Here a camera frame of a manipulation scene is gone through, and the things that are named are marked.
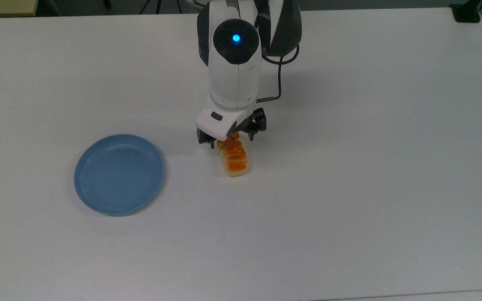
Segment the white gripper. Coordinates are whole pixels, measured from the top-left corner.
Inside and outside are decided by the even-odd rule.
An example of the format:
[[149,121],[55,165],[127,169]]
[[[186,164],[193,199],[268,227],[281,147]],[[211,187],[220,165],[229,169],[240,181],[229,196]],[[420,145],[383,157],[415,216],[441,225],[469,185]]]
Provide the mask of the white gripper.
[[263,108],[254,110],[254,105],[246,108],[224,110],[216,105],[204,105],[195,125],[199,144],[209,144],[215,148],[216,140],[225,140],[233,132],[245,132],[249,141],[260,131],[266,131],[267,118]]

